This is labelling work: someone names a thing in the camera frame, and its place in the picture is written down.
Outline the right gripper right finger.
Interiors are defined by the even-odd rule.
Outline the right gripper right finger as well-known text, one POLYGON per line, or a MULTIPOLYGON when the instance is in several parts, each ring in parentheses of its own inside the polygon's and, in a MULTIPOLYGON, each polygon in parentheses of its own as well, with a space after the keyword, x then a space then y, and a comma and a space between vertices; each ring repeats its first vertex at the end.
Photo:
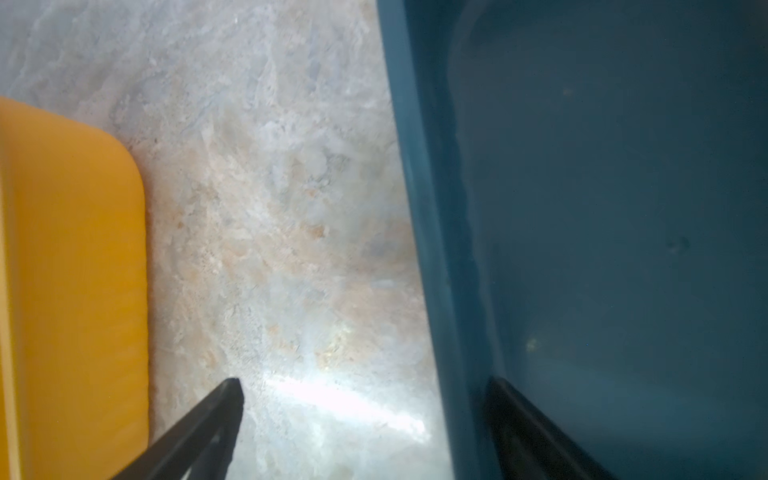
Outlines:
POLYGON ((600 464, 507 380, 489 379, 484 409, 505 479, 600 477, 600 464))

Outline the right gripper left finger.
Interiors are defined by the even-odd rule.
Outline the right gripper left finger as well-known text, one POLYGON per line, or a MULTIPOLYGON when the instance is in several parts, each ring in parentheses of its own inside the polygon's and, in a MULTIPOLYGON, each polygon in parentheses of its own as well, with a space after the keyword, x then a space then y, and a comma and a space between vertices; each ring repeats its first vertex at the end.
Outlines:
POLYGON ((243 407, 240 380, 222 381, 114 479, 224 479, 243 407))

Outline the yellow plastic container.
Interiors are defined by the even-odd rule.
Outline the yellow plastic container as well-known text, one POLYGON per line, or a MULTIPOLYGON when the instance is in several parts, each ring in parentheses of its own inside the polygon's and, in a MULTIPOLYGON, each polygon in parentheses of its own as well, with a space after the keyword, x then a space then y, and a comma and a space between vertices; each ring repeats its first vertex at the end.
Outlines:
POLYGON ((145 193, 102 130, 1 102, 1 475, 108 479, 149 441, 145 193))

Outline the dark teal plastic container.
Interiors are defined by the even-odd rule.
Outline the dark teal plastic container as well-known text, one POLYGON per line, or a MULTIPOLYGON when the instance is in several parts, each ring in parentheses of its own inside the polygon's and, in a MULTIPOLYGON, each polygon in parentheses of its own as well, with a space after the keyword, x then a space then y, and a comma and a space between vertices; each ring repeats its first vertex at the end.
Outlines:
POLYGON ((381 1, 454 475, 507 380, 615 479, 767 475, 767 5, 381 1))

